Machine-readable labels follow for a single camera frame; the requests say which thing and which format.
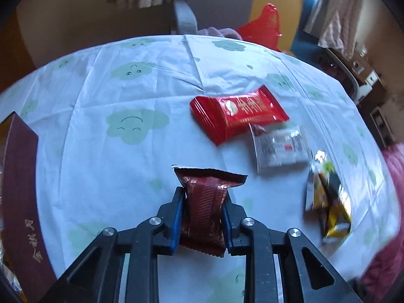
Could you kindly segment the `dark maroon snack packet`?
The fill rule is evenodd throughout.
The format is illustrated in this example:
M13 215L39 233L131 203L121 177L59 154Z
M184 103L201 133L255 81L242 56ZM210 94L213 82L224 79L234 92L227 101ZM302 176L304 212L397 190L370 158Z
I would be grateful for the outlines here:
M180 245L215 257L224 257L222 206L228 189L245 183L247 176L214 168L172 167L186 192Z

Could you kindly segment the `white label snack packet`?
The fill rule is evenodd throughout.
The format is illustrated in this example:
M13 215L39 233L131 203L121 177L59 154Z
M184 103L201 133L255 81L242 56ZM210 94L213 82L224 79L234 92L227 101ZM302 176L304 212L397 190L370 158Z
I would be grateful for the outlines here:
M258 174L269 168L303 165L312 162L306 131L301 126L264 127L249 125Z

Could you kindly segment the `yellow black snack bag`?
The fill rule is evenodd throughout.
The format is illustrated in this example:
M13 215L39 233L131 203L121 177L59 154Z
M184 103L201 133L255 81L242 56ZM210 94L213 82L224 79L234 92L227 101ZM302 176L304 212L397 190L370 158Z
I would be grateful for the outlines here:
M348 193L328 154L314 153L306 189L306 213L315 213L323 243L343 241L351 231L352 206Z

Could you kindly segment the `red gold cake packet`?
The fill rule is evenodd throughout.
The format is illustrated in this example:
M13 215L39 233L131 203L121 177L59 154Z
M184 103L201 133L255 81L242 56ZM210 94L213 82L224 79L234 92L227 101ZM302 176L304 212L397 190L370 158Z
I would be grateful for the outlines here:
M261 126L286 122L288 114L266 86L248 94L196 96L190 109L208 138L217 146L245 133L250 124Z

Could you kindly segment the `maroon gold tin box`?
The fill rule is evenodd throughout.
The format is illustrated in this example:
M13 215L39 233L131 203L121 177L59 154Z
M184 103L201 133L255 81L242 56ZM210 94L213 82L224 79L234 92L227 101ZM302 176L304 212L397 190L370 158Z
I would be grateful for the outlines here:
M36 200L38 136L16 113L1 123L1 210L4 246L29 302L56 281L42 236Z

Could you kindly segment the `pink cloth on chair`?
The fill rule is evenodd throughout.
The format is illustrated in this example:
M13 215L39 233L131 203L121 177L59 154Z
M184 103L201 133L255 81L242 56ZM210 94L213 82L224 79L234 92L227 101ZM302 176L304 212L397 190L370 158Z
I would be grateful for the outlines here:
M241 35L236 30L231 28L217 29L215 27L208 27L196 32L200 36L214 36L219 38L230 38L235 40L243 40Z

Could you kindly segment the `cluttered wooden side shelf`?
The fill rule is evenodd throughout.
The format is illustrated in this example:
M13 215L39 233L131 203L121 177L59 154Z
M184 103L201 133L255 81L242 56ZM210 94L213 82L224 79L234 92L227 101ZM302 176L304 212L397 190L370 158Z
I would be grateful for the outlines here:
M392 130L382 114L386 86L366 56L354 51L349 60L336 50L324 48L318 58L320 69L337 79L355 103L366 126L381 150L395 143Z

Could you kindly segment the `red plastic bag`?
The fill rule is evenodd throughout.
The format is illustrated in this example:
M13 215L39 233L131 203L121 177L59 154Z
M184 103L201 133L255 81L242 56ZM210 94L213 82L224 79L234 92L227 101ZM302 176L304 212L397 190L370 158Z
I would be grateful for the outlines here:
M243 41L280 51L278 44L282 33L280 32L279 13L273 4L266 4L257 19L241 26L236 31Z

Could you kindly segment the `right beige patterned curtain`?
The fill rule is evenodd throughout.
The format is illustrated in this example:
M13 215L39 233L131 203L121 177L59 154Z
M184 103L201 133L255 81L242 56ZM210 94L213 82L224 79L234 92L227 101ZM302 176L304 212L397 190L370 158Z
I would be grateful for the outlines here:
M304 32L317 38L319 47L332 48L349 60L362 6L363 0L316 0Z

